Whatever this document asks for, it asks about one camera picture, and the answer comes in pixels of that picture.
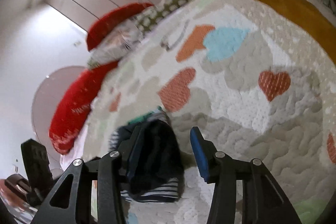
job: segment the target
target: blue heart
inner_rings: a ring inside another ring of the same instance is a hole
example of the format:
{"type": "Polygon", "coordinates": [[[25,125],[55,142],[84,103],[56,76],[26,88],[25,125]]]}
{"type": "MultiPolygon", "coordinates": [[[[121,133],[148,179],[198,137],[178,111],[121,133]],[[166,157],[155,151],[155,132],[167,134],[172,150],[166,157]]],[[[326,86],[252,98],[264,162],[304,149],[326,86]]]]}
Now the blue heart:
{"type": "Polygon", "coordinates": [[[138,224],[138,218],[134,213],[128,212],[127,224],[138,224]]]}
{"type": "Polygon", "coordinates": [[[209,61],[217,62],[231,57],[240,48],[249,31],[221,27],[209,32],[203,40],[209,61]]]}

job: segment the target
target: heart pattern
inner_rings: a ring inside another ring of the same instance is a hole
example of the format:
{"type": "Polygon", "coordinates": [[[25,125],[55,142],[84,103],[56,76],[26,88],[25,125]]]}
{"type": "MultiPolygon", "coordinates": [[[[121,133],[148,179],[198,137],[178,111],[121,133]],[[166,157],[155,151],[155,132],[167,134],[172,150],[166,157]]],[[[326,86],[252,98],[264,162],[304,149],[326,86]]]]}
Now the heart pattern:
{"type": "Polygon", "coordinates": [[[334,138],[331,132],[329,133],[328,139],[327,139],[327,151],[328,151],[328,155],[332,163],[336,164],[336,147],[335,147],[335,141],[334,141],[334,138]]]}
{"type": "Polygon", "coordinates": [[[203,39],[210,31],[214,29],[215,27],[213,25],[196,25],[193,32],[190,34],[190,36],[184,42],[182,48],[177,53],[176,61],[180,63],[191,57],[191,55],[193,55],[196,50],[205,49],[203,45],[203,39]]]}
{"type": "Polygon", "coordinates": [[[114,98],[112,103],[110,104],[110,112],[115,112],[118,110],[119,102],[121,98],[121,93],[119,92],[117,96],[114,98]]]}
{"type": "Polygon", "coordinates": [[[210,62],[218,62],[233,56],[240,48],[250,30],[220,27],[204,37],[203,45],[207,48],[210,62]]]}
{"type": "Polygon", "coordinates": [[[291,78],[286,71],[275,75],[270,70],[266,70],[260,73],[258,84],[267,100],[271,102],[276,96],[288,90],[291,85],[291,78]]]}
{"type": "Polygon", "coordinates": [[[196,70],[180,70],[159,92],[161,102],[169,112],[180,110],[190,98],[188,85],[195,78],[196,70]]]}

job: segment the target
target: pillow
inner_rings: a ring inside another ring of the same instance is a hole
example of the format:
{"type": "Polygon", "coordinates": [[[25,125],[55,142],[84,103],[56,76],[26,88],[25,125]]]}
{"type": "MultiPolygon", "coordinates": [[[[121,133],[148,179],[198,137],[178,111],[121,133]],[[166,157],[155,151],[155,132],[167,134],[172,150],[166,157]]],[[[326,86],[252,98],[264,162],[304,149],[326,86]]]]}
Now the pillow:
{"type": "Polygon", "coordinates": [[[88,51],[97,47],[106,35],[110,33],[119,23],[140,13],[142,10],[152,5],[153,4],[151,3],[131,3],[104,15],[96,21],[88,31],[86,38],[88,51]]]}
{"type": "Polygon", "coordinates": [[[49,129],[49,138],[58,153],[65,155],[73,147],[105,75],[117,66],[115,61],[93,70],[84,70],[65,92],[49,129]]]}
{"type": "Polygon", "coordinates": [[[88,61],[89,69],[120,60],[127,53],[132,52],[142,39],[142,32],[131,20],[126,19],[92,50],[88,61]]]}
{"type": "Polygon", "coordinates": [[[191,0],[161,0],[159,4],[146,8],[136,15],[134,23],[145,35],[154,30],[161,20],[190,1],[191,0]]]}

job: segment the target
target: bedroom floor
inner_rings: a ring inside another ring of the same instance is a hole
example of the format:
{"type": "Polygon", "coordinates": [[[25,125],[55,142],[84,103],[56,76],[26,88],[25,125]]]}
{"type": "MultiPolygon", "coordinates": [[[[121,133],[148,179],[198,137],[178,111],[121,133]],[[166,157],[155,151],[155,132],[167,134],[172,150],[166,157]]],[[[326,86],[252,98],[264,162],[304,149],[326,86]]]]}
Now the bedroom floor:
{"type": "Polygon", "coordinates": [[[336,63],[336,28],[306,0],[259,0],[306,30],[336,63]]]}

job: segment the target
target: mattress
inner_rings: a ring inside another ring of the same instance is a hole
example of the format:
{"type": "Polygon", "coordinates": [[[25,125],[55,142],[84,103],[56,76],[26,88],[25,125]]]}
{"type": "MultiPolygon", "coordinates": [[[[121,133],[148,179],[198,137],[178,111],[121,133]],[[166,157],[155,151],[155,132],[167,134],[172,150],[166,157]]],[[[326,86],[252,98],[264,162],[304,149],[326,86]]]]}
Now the mattress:
{"type": "Polygon", "coordinates": [[[115,128],[161,106],[182,153],[184,192],[176,203],[130,203],[129,223],[206,222],[214,185],[199,176],[192,126],[235,159],[260,158],[303,224],[313,223],[336,188],[335,93],[328,55],[270,7],[193,0],[106,76],[82,158],[105,155],[115,128]]]}

